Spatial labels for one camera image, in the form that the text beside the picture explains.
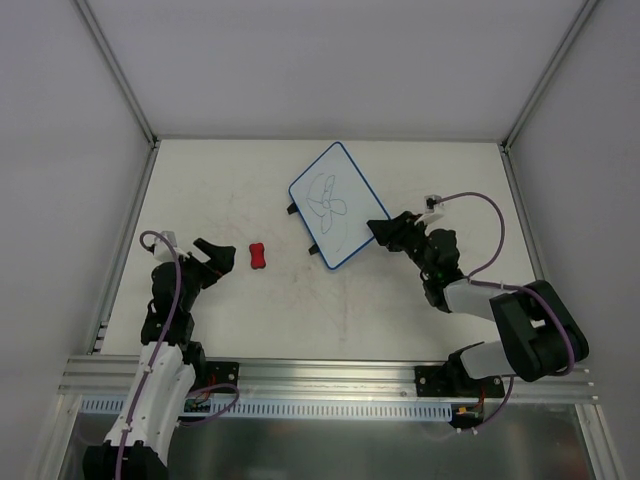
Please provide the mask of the red bone-shaped eraser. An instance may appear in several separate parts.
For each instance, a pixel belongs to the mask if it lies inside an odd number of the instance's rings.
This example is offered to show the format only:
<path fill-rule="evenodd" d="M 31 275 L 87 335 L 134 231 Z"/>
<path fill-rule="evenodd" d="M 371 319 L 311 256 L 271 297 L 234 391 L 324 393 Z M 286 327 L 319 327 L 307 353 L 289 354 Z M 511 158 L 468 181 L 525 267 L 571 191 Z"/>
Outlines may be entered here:
<path fill-rule="evenodd" d="M 263 243 L 252 243 L 249 245 L 250 266 L 254 270 L 264 269 L 267 265 L 265 257 L 265 246 Z"/>

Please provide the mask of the blue framed whiteboard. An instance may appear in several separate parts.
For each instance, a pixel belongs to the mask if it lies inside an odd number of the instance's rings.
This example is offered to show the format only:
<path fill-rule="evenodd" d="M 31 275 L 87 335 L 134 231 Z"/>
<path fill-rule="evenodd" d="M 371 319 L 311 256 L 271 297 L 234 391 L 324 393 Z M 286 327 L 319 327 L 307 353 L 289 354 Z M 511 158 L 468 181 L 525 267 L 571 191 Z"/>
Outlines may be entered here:
<path fill-rule="evenodd" d="M 326 267 L 340 268 L 374 240 L 366 222 L 389 212 L 339 141 L 332 143 L 288 187 Z"/>

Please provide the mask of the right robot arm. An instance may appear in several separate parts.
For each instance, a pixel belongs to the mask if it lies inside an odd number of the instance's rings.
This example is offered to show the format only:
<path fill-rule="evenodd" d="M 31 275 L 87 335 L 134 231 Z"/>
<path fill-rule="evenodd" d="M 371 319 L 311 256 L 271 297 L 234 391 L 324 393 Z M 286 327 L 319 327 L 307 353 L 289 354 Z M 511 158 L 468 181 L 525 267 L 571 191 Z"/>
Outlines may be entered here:
<path fill-rule="evenodd" d="M 410 212 L 367 225 L 380 246 L 406 254 L 418 267 L 432 307 L 492 321 L 497 327 L 498 340 L 455 351 L 419 380 L 419 387 L 432 395 L 473 396 L 483 383 L 499 377 L 534 382 L 567 375 L 589 355 L 586 336 L 549 282 L 518 286 L 471 279 L 459 267 L 455 232 L 428 230 Z"/>

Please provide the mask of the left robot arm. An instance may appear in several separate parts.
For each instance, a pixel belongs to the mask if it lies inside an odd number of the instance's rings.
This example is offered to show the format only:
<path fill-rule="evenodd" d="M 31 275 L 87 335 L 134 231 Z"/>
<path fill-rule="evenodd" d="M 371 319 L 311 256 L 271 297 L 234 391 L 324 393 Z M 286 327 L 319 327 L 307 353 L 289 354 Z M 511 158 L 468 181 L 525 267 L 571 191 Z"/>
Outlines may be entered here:
<path fill-rule="evenodd" d="M 142 350 L 116 421 L 101 444 L 85 450 L 87 479 L 168 478 L 170 444 L 187 399 L 239 392 L 228 377 L 212 377 L 203 346 L 191 338 L 195 300 L 232 271 L 235 247 L 198 238 L 193 244 L 206 257 L 199 260 L 180 250 L 171 232 L 147 230 L 140 237 L 153 240 L 143 247 L 159 262 L 151 273 Z"/>

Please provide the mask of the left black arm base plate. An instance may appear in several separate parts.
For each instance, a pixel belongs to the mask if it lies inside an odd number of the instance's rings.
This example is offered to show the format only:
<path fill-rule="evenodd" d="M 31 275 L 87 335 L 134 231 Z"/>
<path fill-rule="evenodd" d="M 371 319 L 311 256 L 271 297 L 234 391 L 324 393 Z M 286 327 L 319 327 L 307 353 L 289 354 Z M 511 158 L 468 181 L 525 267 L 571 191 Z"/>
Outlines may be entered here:
<path fill-rule="evenodd" d="M 233 361 L 208 360 L 203 387 L 216 386 L 210 394 L 232 394 L 238 385 L 240 364 Z"/>

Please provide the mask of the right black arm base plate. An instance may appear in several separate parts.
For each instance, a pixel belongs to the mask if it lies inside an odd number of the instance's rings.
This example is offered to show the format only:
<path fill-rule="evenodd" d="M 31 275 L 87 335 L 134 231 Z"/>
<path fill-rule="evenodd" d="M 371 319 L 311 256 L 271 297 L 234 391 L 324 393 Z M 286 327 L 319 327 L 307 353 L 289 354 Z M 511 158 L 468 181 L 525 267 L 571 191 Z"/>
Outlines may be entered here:
<path fill-rule="evenodd" d="M 449 363 L 415 366 L 414 381 L 418 397 L 498 399 L 505 395 L 500 377 L 473 379 L 463 368 Z"/>

